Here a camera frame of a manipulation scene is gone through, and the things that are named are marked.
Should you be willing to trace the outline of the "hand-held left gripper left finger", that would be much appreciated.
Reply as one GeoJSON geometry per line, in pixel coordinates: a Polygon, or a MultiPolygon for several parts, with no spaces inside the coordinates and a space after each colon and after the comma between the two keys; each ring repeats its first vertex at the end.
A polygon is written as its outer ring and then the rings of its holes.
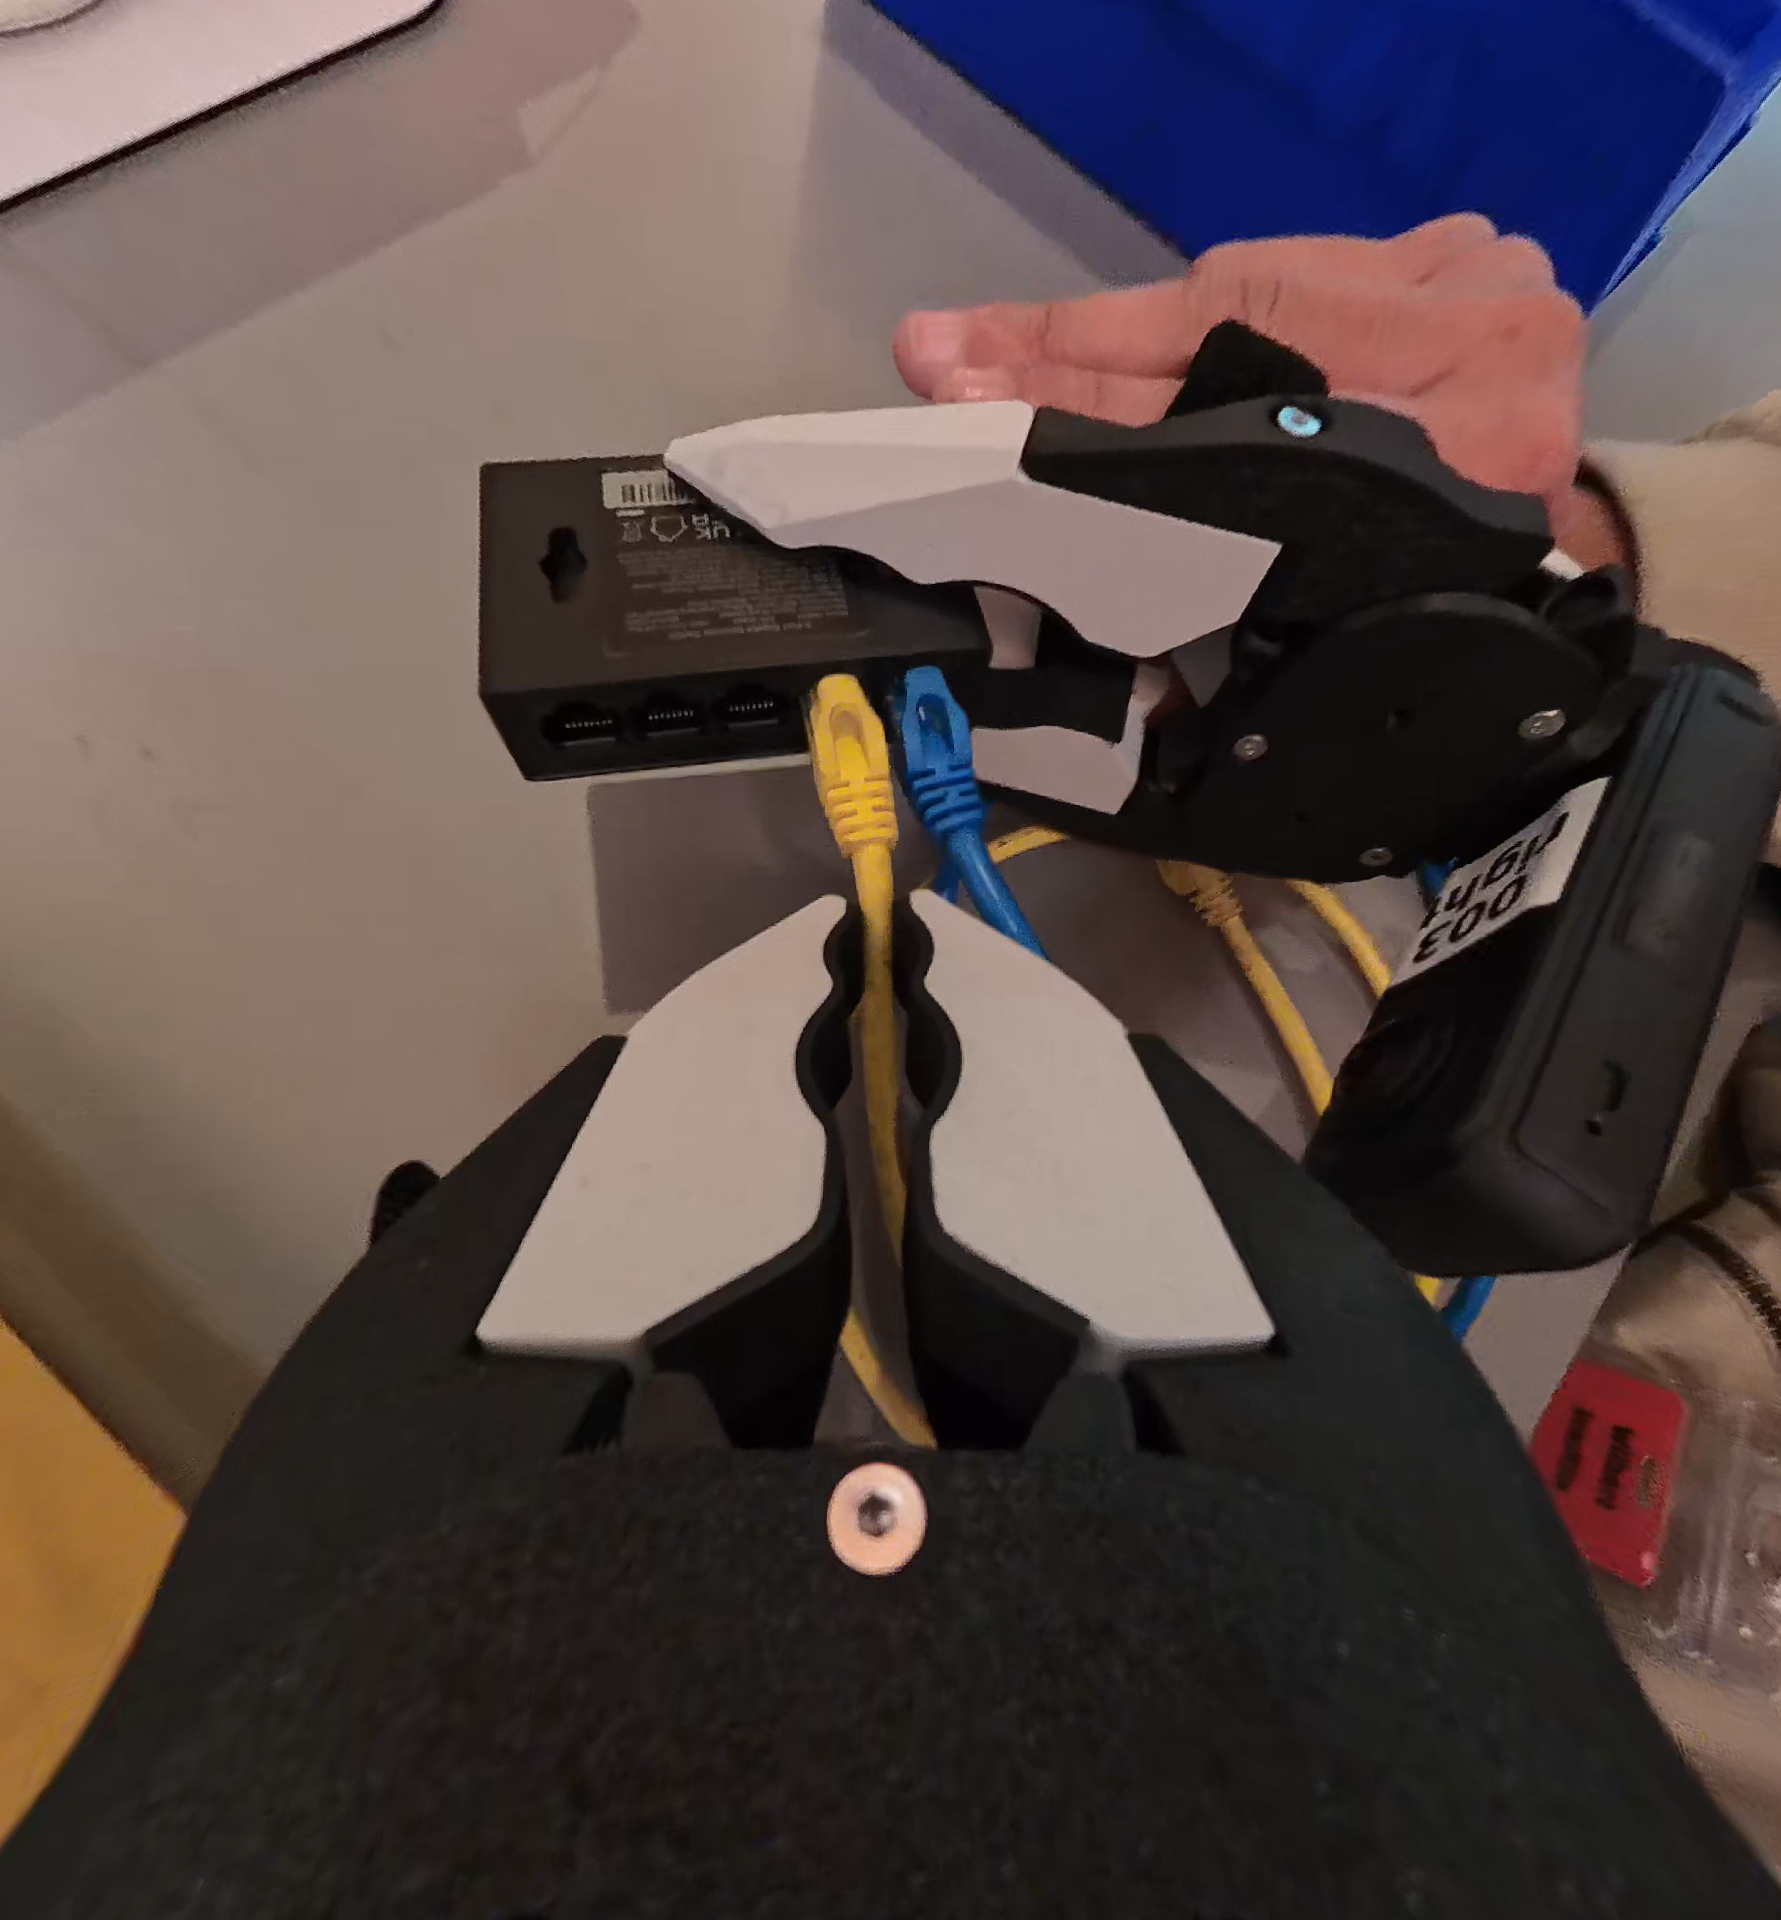
{"type": "Polygon", "coordinates": [[[498,1357],[697,1380],[729,1441],[803,1447],[852,1307],[837,1111],[855,908],[825,895],[639,1019],[477,1324],[498,1357]]]}

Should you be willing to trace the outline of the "clear plastic bag red label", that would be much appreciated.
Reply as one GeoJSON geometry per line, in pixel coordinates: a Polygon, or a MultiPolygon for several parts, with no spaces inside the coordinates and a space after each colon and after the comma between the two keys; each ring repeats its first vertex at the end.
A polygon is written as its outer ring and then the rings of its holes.
{"type": "Polygon", "coordinates": [[[1781,1404],[1580,1357],[1531,1457],[1622,1652],[1781,1711],[1781,1404]]]}

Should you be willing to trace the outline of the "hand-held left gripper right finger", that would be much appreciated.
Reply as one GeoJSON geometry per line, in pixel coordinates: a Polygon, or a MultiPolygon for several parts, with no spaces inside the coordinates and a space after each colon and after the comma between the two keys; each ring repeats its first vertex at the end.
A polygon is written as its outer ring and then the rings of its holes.
{"type": "Polygon", "coordinates": [[[1023,1444],[1072,1377],[1268,1348],[1132,1036],[930,892],[905,902],[905,1076],[905,1320],[941,1447],[1023,1444]]]}

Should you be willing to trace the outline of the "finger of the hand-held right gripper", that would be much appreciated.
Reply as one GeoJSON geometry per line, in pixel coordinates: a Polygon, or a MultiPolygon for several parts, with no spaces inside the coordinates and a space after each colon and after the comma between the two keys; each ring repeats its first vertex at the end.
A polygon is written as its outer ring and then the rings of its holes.
{"type": "Polygon", "coordinates": [[[1113,819],[1143,776],[1149,720],[1170,690],[1168,665],[1143,663],[1116,739],[1067,727],[973,724],[973,770],[984,789],[1020,796],[1024,804],[1056,804],[1113,819]]]}
{"type": "Polygon", "coordinates": [[[1001,589],[1126,660],[1234,626],[1281,547],[1026,477],[1038,423],[1023,400],[769,417],[676,439],[662,462],[778,549],[1001,589]]]}

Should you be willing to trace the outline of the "black network switch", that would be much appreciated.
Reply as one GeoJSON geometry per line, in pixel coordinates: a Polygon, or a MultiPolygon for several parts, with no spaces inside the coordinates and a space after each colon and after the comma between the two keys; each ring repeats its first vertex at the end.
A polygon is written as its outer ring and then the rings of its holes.
{"type": "Polygon", "coordinates": [[[986,667],[973,589],[760,540],[652,454],[478,471],[477,686],[534,785],[793,756],[831,674],[986,667]]]}

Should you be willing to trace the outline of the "blue plastic bin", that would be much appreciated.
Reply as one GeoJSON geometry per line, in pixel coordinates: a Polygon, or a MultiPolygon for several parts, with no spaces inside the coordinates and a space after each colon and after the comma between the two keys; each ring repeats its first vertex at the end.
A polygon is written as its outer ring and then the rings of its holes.
{"type": "Polygon", "coordinates": [[[1781,3],[883,3],[1188,256],[1483,215],[1594,310],[1781,85],[1781,3]]]}

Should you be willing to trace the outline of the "person's right hand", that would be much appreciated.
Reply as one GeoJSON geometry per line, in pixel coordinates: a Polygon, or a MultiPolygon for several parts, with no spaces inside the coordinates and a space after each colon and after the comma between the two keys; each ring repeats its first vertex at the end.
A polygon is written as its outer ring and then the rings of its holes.
{"type": "Polygon", "coordinates": [[[1335,397],[1416,420],[1483,486],[1534,495],[1576,564],[1634,564],[1579,480],[1589,329],[1549,256],[1466,212],[1389,241],[1293,237],[1205,253],[1181,278],[1086,298],[916,310],[892,340],[927,402],[1024,400],[1162,419],[1216,324],[1319,368],[1335,397]]]}

